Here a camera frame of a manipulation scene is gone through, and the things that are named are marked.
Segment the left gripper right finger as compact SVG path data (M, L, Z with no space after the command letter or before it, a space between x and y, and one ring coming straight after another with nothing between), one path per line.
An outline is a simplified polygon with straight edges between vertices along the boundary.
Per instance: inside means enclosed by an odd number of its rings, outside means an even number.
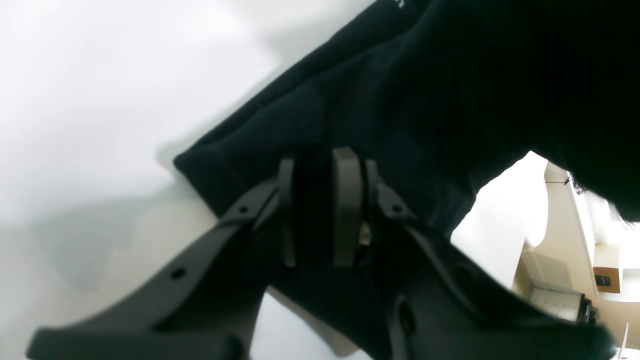
M333 150L333 265L371 275L393 360L609 360L602 326L521 300L411 212L372 159Z

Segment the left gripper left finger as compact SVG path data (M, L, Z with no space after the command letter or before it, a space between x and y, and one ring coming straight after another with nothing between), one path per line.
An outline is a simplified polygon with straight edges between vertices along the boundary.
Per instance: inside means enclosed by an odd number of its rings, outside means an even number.
M293 159L139 289L74 325L38 330L30 360L247 360L267 286L297 265Z

